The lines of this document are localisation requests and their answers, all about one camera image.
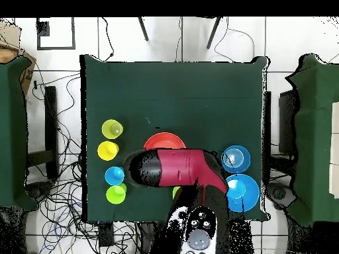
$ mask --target yellow cup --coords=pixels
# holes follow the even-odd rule
[[[101,142],[98,147],[98,155],[105,161],[112,160],[119,152],[119,147],[116,143],[110,141]]]
[[[121,204],[126,197],[127,187],[124,183],[109,187],[106,198],[111,204]]]
[[[176,186],[173,188],[173,198],[175,197],[176,192],[180,189],[180,186]]]
[[[122,134],[124,128],[122,124],[116,120],[107,120],[106,122],[103,123],[101,131],[104,137],[110,140],[114,140],[115,138]]]

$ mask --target orange plate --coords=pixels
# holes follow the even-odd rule
[[[169,132],[160,132],[159,134],[154,134],[146,141],[144,148],[171,148],[171,149],[181,149],[186,148],[183,141],[179,136],[171,134]]]

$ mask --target green table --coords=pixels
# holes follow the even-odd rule
[[[254,63],[104,63],[81,56],[82,150],[84,196],[89,222],[164,221],[172,188],[127,184],[122,204],[107,201],[105,171],[122,166],[126,156],[158,132],[178,135],[187,148],[222,152],[242,145],[251,154],[245,172],[260,186],[262,71],[266,58]],[[118,120],[124,132],[113,142],[120,151],[112,161],[97,155],[107,140],[101,126]],[[260,203],[245,213],[248,220],[267,220]]]
[[[30,60],[23,56],[0,63],[0,207],[18,206],[26,211],[37,208],[36,201],[24,189],[28,133],[24,94],[19,80],[29,65]]]
[[[339,65],[321,63],[312,55],[287,80],[300,98],[295,115],[299,154],[293,188],[298,199],[287,209],[302,226],[316,221],[339,222],[339,200],[329,193],[332,103],[339,101]]]

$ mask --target plastic cup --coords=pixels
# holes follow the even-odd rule
[[[101,131],[104,135],[104,137],[114,140],[118,136],[122,134],[124,131],[124,128],[121,123],[119,123],[116,120],[107,120],[103,123],[103,126],[101,127]]]
[[[234,145],[222,153],[221,162],[229,173],[243,173],[250,166],[251,157],[245,147]]]
[[[112,160],[119,152],[119,147],[116,143],[110,141],[101,142],[98,147],[98,155],[105,161]]]
[[[127,187],[124,183],[109,187],[106,198],[111,204],[121,204],[126,198]]]
[[[181,188],[180,186],[175,186],[175,187],[173,188],[173,198],[175,197],[176,192],[177,192],[180,188]]]
[[[110,185],[119,185],[124,181],[124,170],[121,167],[110,167],[106,170],[105,180]]]

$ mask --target tiled floor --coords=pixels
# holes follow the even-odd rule
[[[101,60],[105,60],[112,52],[106,35],[106,24],[102,18],[75,18],[75,49],[74,50],[37,50],[36,40],[36,19],[8,19],[15,22],[22,28],[21,48],[24,48],[30,55],[37,59],[37,64],[42,73],[45,83],[65,77],[51,83],[57,88],[58,112],[68,108],[74,98],[74,106],[59,115],[60,122],[64,123],[71,134],[71,137],[81,143],[80,134],[80,80],[79,77],[79,55],[90,54]],[[50,37],[42,38],[41,46],[69,46],[72,44],[70,32],[70,18],[45,19],[50,22]],[[181,36],[179,29],[179,17],[144,17],[144,24],[150,41],[145,41],[137,18],[106,18],[109,26],[108,33],[115,50],[114,56],[109,61],[158,61],[174,62],[181,60],[181,43],[178,40]],[[224,36],[227,26],[224,17],[217,29],[212,46],[206,49],[209,34],[211,33],[214,20],[202,19],[198,17],[184,17],[183,20],[183,60],[189,62],[196,61],[228,61],[215,52],[215,46]],[[254,56],[267,56],[270,65],[267,75],[267,89],[272,92],[271,106],[271,136],[272,143],[279,141],[279,94],[292,89],[285,77],[293,73],[298,66],[299,57],[307,53],[316,53],[320,58],[329,62],[338,51],[339,37],[338,26],[335,20],[320,17],[230,17],[227,35],[217,46],[217,51],[232,58],[236,62],[250,62]],[[254,41],[240,32],[248,33]],[[339,62],[339,56],[332,62]],[[32,80],[37,83],[42,82],[38,68],[35,67]],[[34,94],[42,97],[40,89],[34,90]],[[32,95],[32,85],[28,94],[29,104],[28,114],[28,150],[38,151],[44,149],[42,141],[44,135],[44,104]],[[60,153],[65,145],[59,137]],[[70,144],[73,153],[79,153],[79,148],[75,144]],[[272,151],[277,152],[277,148],[272,146]],[[65,164],[76,161],[76,156],[69,154]],[[68,169],[61,180],[72,179],[72,173]],[[30,168],[31,181],[43,179],[37,168]],[[76,186],[67,185],[66,188],[75,189]],[[81,198],[81,188],[76,190],[76,196]],[[44,224],[47,219],[44,217],[51,215],[47,208],[54,209],[56,206],[50,202],[49,206],[42,205],[41,210],[29,215],[27,221],[26,235],[28,249],[40,254],[49,253],[48,248],[53,245],[60,236],[60,232],[54,229],[48,234],[49,241],[45,242],[42,233],[49,232],[50,225]],[[65,207],[54,212],[55,219],[59,216],[66,216]],[[277,211],[269,200],[265,201],[266,212],[270,216],[267,222],[251,222],[253,244],[255,254],[285,254],[287,248],[287,222],[282,212]],[[122,237],[122,230],[117,232]],[[126,252],[134,252],[134,245],[129,240]],[[95,254],[85,237],[80,236],[76,242],[72,234],[64,237],[51,254]]]

